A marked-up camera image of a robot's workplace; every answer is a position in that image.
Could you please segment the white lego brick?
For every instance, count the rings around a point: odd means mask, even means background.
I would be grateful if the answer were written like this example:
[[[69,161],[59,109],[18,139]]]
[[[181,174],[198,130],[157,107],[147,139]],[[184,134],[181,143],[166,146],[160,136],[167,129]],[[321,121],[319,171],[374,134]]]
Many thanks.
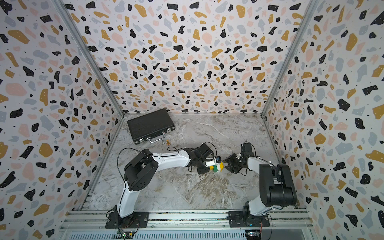
[[[213,161],[206,161],[206,167],[210,167],[210,166],[214,166],[217,164],[217,161],[216,160],[213,160]]]

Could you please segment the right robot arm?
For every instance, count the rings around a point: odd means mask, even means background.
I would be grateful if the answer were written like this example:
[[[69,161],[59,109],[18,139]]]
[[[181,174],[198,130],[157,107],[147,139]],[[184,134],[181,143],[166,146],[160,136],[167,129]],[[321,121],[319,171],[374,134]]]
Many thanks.
[[[297,194],[286,164],[273,164],[256,155],[256,149],[250,142],[241,144],[241,152],[232,154],[224,160],[225,168],[234,174],[242,169],[259,175],[259,196],[247,201],[243,206],[243,218],[265,216],[269,211],[295,206]]]

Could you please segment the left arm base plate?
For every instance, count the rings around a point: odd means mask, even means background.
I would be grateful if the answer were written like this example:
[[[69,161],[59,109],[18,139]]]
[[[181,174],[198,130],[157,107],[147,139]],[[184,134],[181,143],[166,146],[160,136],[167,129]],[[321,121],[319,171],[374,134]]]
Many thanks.
[[[149,220],[149,212],[133,212],[125,218],[118,216],[118,213],[109,213],[105,225],[106,229],[145,229]]]

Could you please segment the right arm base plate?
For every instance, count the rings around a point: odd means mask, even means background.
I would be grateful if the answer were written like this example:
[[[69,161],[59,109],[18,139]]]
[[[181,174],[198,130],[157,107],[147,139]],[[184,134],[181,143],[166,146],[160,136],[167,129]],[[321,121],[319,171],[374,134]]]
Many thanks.
[[[253,216],[243,211],[229,211],[227,220],[231,228],[261,228],[270,226],[267,216]]]

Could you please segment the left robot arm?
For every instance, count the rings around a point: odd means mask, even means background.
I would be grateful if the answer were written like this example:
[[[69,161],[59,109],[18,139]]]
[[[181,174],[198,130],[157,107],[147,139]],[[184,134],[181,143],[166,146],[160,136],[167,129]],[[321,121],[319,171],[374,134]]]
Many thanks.
[[[210,142],[195,148],[170,148],[169,153],[152,153],[148,149],[134,150],[138,154],[119,172],[124,181],[121,198],[116,205],[119,218],[124,219],[134,213],[141,190],[146,188],[154,175],[171,168],[196,168],[199,174],[210,170],[210,164],[217,163],[218,152]]]

